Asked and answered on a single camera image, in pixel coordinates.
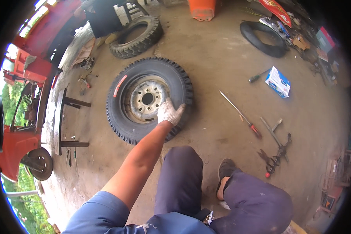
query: white work glove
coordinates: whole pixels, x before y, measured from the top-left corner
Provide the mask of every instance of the white work glove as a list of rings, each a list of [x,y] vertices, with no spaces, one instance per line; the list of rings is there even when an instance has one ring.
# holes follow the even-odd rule
[[[183,103],[179,106],[178,110],[175,110],[173,107],[172,100],[170,97],[166,98],[166,101],[162,102],[159,109],[157,110],[157,119],[160,122],[169,121],[176,126],[181,120],[182,114],[186,108],[186,104]]]

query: red-handled screwdriver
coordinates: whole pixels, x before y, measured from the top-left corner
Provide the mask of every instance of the red-handled screwdriver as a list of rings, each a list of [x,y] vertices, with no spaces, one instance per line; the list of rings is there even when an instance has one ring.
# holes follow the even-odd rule
[[[219,92],[222,94],[222,96],[224,96],[224,97],[226,98],[226,100],[228,100],[228,101],[230,102],[230,104],[231,104],[232,106],[234,106],[234,108],[235,108],[236,110],[238,110],[238,108],[237,108],[237,107],[236,107],[220,90],[219,90]],[[239,110],[238,110],[238,112],[239,112],[239,114],[241,114],[241,116],[247,121],[248,126],[250,127],[250,129],[253,130],[253,132],[255,133],[256,137],[259,138],[259,139],[261,139],[262,135],[261,135],[261,133],[257,130],[257,128],[256,128],[252,123],[250,123],[250,122],[246,119],[246,117],[244,117],[244,115],[242,114],[242,112],[240,112]]]

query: navy blue pants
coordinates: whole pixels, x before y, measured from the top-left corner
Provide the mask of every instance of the navy blue pants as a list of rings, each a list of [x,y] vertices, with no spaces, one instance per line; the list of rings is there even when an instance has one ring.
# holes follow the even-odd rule
[[[201,209],[202,171],[203,161],[192,147],[170,149],[161,168],[154,214],[195,216]],[[212,221],[217,234],[280,234],[293,218],[289,194],[239,169],[227,181],[223,197],[231,212]]]

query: red label on tire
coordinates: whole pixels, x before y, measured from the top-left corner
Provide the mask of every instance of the red label on tire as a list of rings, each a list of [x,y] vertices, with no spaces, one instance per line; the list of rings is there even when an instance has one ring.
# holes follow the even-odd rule
[[[127,75],[123,76],[122,79],[120,80],[120,82],[118,82],[116,89],[114,90],[113,97],[117,96],[118,89],[120,88],[122,82],[126,79],[126,77],[127,77]]]

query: person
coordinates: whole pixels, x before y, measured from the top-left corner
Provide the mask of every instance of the person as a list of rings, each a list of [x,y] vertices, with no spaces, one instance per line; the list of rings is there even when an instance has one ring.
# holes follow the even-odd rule
[[[119,32],[123,30],[120,19],[114,10],[117,5],[114,0],[81,0],[74,16],[79,18],[82,12],[86,13],[86,19],[90,22],[95,38],[100,38],[97,46],[104,42],[110,44],[117,40]]]
[[[173,147],[162,164],[154,203],[154,216],[142,225],[126,225],[129,213],[150,176],[164,139],[181,119],[170,98],[158,109],[158,124],[131,150],[117,173],[101,191],[70,218],[63,233],[282,233],[293,217],[289,194],[248,175],[231,159],[219,167],[217,198],[231,212],[208,227],[201,211],[203,161],[190,146]]]

